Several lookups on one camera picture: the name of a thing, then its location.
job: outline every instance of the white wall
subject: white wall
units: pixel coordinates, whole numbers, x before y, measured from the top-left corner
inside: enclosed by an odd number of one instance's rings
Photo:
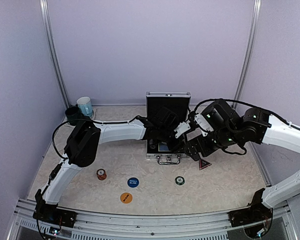
[[[146,91],[233,98],[254,0],[53,0],[70,100],[145,104]]]
[[[63,111],[39,1],[0,1],[0,240]]]
[[[242,100],[300,126],[300,0],[263,0]],[[273,184],[300,169],[300,155],[257,145]],[[300,196],[288,201],[300,233]]]

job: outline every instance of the beige tabletop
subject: beige tabletop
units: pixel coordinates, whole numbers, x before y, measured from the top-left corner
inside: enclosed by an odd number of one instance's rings
[[[102,106],[94,111],[94,119],[104,121],[146,116],[145,106]],[[69,125],[59,129],[55,141],[60,151],[72,130]],[[162,166],[156,159],[146,159],[144,141],[105,143],[98,147],[94,163],[84,168],[68,185],[59,206],[127,215],[179,215],[244,207],[251,202],[256,190],[265,187],[256,161],[246,147],[248,153],[244,156],[216,151],[206,158],[212,165],[199,170],[199,163],[190,158],[182,159],[174,166]],[[37,189],[46,183],[59,160],[50,146],[28,199],[35,199]],[[106,171],[105,180],[97,178],[98,169]],[[182,176],[185,184],[177,185],[177,176]],[[127,185],[132,177],[139,180],[135,188]],[[129,204],[120,200],[125,192],[133,197]]]

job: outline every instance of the dark green mug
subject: dark green mug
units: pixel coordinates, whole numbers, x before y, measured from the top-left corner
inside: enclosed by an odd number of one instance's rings
[[[78,121],[73,121],[77,119],[81,119],[83,117],[83,114],[81,113],[81,110],[77,106],[71,106],[68,109],[65,110],[66,118],[68,119],[70,125],[75,126]]]

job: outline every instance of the orange disc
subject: orange disc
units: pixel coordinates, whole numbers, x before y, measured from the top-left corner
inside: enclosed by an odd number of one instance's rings
[[[123,193],[122,195],[121,195],[121,202],[122,203],[126,203],[126,204],[128,204],[128,203],[130,203],[131,201],[132,201],[132,195],[130,194],[130,193],[128,193],[128,192],[126,192],[126,193]]]

